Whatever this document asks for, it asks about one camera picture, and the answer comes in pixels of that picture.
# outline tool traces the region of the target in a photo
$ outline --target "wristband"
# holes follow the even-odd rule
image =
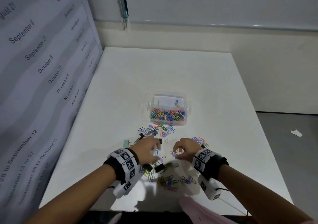
[[[120,148],[107,156],[104,164],[110,165],[121,184],[128,182],[137,173],[138,157],[131,149]]]
[[[229,165],[225,157],[209,149],[199,150],[193,157],[192,164],[207,180],[217,180],[220,166]]]

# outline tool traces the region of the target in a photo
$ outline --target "person's right hand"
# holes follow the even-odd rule
[[[194,155],[201,149],[203,149],[199,143],[197,143],[194,139],[181,138],[180,141],[176,142],[173,146],[173,152],[175,152],[179,148],[179,152],[184,149],[185,153],[176,155],[176,159],[184,159],[192,163]]]

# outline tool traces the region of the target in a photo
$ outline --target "white table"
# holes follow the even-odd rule
[[[105,48],[40,206],[98,168],[124,139],[136,140],[137,129],[150,123],[147,102],[161,91],[186,93],[192,108],[187,124],[162,144],[165,162],[180,164],[169,169],[175,176],[197,179],[169,151],[181,137],[201,137],[232,167],[292,202],[230,53]],[[210,201],[198,184],[172,192],[145,178],[120,199],[106,190],[92,210],[180,211],[183,193],[219,214],[246,214],[230,192]]]

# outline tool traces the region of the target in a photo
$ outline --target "gray floor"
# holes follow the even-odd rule
[[[295,206],[318,220],[318,116],[257,113]],[[303,134],[297,137],[291,130]]]

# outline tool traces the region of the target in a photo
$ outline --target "black cable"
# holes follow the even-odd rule
[[[231,192],[230,190],[224,189],[224,188],[216,188],[215,190],[216,190],[216,191],[217,191],[217,190],[224,190],[224,191],[229,191],[229,192]]]

